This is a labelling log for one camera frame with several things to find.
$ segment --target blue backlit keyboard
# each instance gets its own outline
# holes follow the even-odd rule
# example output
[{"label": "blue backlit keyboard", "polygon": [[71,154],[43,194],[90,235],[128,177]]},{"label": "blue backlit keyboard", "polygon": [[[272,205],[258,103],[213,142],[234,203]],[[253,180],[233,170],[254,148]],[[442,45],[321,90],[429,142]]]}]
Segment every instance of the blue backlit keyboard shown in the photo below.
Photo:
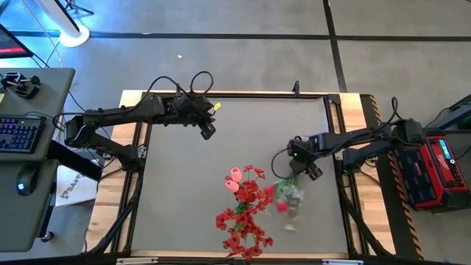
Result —
[{"label": "blue backlit keyboard", "polygon": [[32,154],[46,117],[0,115],[0,153]]}]

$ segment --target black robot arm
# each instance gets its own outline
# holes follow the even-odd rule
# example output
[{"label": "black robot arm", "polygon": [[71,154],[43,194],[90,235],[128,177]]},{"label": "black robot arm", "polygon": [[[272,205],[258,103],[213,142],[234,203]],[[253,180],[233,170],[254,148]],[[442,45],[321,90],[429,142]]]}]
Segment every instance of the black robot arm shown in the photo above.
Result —
[{"label": "black robot arm", "polygon": [[[291,169],[300,173],[309,169],[319,158],[331,156],[340,150],[345,169],[357,169],[366,159],[384,154],[396,148],[418,148],[425,143],[422,126],[413,119],[401,119],[392,124],[381,123],[375,128],[365,128],[336,134],[324,132],[309,137],[297,136],[287,146],[288,155],[297,163]],[[359,149],[349,147],[358,144],[369,145]]]},{"label": "black robot arm", "polygon": [[95,131],[100,127],[142,121],[147,124],[181,124],[198,126],[208,140],[216,131],[210,110],[213,105],[203,94],[194,92],[175,96],[151,96],[133,107],[87,110],[65,123],[65,144],[75,148],[92,148],[97,154],[116,156],[126,172],[137,172],[144,165],[138,149],[123,146]]}]

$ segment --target gray floor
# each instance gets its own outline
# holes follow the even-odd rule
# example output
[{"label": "gray floor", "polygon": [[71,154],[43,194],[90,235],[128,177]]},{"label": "gray floor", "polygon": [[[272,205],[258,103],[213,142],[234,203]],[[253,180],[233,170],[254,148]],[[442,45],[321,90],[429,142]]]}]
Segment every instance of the gray floor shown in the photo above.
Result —
[{"label": "gray floor", "polygon": [[[57,29],[33,0],[26,2],[45,28]],[[327,34],[321,0],[77,3],[96,12],[73,14],[77,23],[100,32]],[[330,0],[330,6],[339,35],[471,36],[471,3],[466,0]],[[10,30],[40,30],[20,0],[11,0],[0,23]],[[42,58],[52,50],[47,38],[21,40]],[[122,90],[146,89],[161,74],[186,87],[200,70],[213,72],[218,90],[289,91],[295,80],[303,91],[339,90],[330,44],[324,40],[93,38],[78,48],[58,49],[65,66],[77,70],[72,92],[85,108],[115,107]],[[384,119],[392,112],[392,96],[399,99],[402,116],[427,122],[471,91],[470,42],[340,41],[339,50],[348,91],[375,95]],[[55,54],[49,64],[60,65]],[[0,67],[34,65],[30,59],[0,60]],[[173,87],[162,82],[156,88]],[[68,99],[65,110],[78,107]],[[47,244],[38,242],[26,255],[80,252],[90,213],[91,206],[54,210],[59,221],[50,228],[61,231],[59,236]],[[471,211],[414,213],[425,258],[468,264],[470,218]],[[3,260],[14,257],[19,255],[0,255]]]}]

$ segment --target black floor line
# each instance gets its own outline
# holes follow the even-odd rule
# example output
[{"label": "black floor line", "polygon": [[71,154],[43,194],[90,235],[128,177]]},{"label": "black floor line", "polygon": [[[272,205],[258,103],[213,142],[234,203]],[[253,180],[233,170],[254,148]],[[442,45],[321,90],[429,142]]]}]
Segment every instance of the black floor line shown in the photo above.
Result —
[{"label": "black floor line", "polygon": [[470,42],[471,36],[363,36],[337,35],[337,40],[351,41],[413,41],[413,42]]},{"label": "black floor line", "polygon": [[330,47],[332,48],[333,66],[336,70],[337,83],[339,91],[347,92],[347,83],[345,82],[344,69],[341,67],[339,44],[336,39],[336,28],[333,25],[332,11],[330,10],[329,0],[323,0],[325,19],[327,20],[327,29],[329,30]]},{"label": "black floor line", "polygon": [[[44,32],[11,31],[16,37],[47,37]],[[59,37],[59,31],[48,31]],[[241,33],[134,33],[91,32],[91,38],[129,39],[219,39],[219,40],[337,40],[337,41],[387,41],[387,42],[471,42],[471,36],[374,36],[374,35],[310,35],[310,34],[241,34]]]}]

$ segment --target gray mat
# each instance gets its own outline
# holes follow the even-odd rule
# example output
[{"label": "gray mat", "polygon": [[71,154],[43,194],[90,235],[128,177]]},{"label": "gray mat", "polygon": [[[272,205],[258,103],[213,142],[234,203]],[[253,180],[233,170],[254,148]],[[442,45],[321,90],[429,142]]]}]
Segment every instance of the gray mat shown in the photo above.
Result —
[{"label": "gray mat", "polygon": [[[220,101],[222,107],[215,115],[216,134],[209,141],[197,128],[152,128],[133,250],[225,251],[222,241],[229,234],[215,227],[215,217],[237,204],[224,187],[224,176],[234,166],[254,164],[266,170],[261,186],[267,186],[277,180],[270,171],[271,159],[290,138],[328,130],[322,100],[211,101]],[[324,176],[304,183],[297,232],[283,229],[286,216],[273,205],[272,217],[257,215],[255,221],[275,241],[265,252],[347,252],[333,162],[325,158],[318,166]],[[277,158],[275,170],[288,173],[286,154]]]}]

